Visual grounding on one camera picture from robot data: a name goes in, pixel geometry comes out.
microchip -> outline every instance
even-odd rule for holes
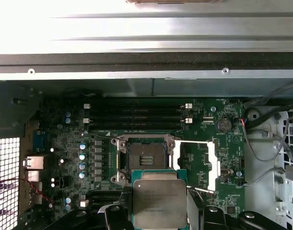
[[[165,143],[132,143],[128,149],[128,166],[130,170],[167,168],[167,148]]]
[[[73,158],[77,158],[78,157],[78,153],[77,152],[73,152],[72,153]]]
[[[227,212],[227,214],[236,214],[236,207],[235,206],[227,206],[226,212]]]
[[[74,185],[74,187],[75,187],[75,189],[80,189],[80,188],[81,188],[81,183],[76,183],[76,184]]]

screw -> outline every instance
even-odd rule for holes
[[[217,209],[216,207],[210,207],[210,208],[209,208],[209,211],[210,211],[210,212],[217,212],[218,209]]]
[[[252,213],[248,213],[248,212],[245,213],[244,216],[245,216],[246,218],[249,218],[249,219],[253,219],[253,218],[255,218],[254,214],[252,214]]]
[[[217,111],[217,108],[213,106],[210,108],[210,111],[212,111],[214,113],[215,111]]]
[[[228,75],[228,74],[230,73],[229,68],[223,68],[223,69],[222,69],[222,73],[223,73],[224,75]]]

black cable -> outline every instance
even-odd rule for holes
[[[274,116],[276,113],[280,113],[283,111],[289,111],[291,109],[293,109],[293,104],[274,108],[270,112],[268,112],[267,114],[264,114],[261,117],[259,117],[258,119],[254,120],[254,121],[248,121],[246,123],[246,129],[248,130],[251,128],[255,128],[255,127],[261,125],[262,123],[264,123],[265,121],[267,121],[269,118]]]
[[[94,135],[98,138],[103,138],[103,139],[117,139],[117,140],[120,140],[120,138],[117,138],[117,137],[112,137],[112,136],[102,136],[102,135],[99,135],[97,133],[88,133],[90,135]]]

black capacitor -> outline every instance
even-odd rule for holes
[[[229,133],[230,131],[232,131],[232,127],[232,122],[226,117],[218,120],[216,123],[217,130],[222,133]]]
[[[58,181],[58,180],[60,180],[60,177],[59,177],[59,176],[55,176],[55,177],[52,177],[52,178],[50,179],[51,182],[56,182],[56,181]]]
[[[60,158],[60,159],[59,159],[59,164],[60,164],[60,165],[65,164],[65,163],[67,163],[67,162],[69,162],[69,159],[67,159],[67,158]]]

metal sheet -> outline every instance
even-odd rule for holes
[[[60,1],[38,7],[24,1],[11,6],[0,4],[0,54],[293,51],[293,0]]]
[[[180,229],[187,225],[184,180],[136,180],[133,225],[138,229]]]

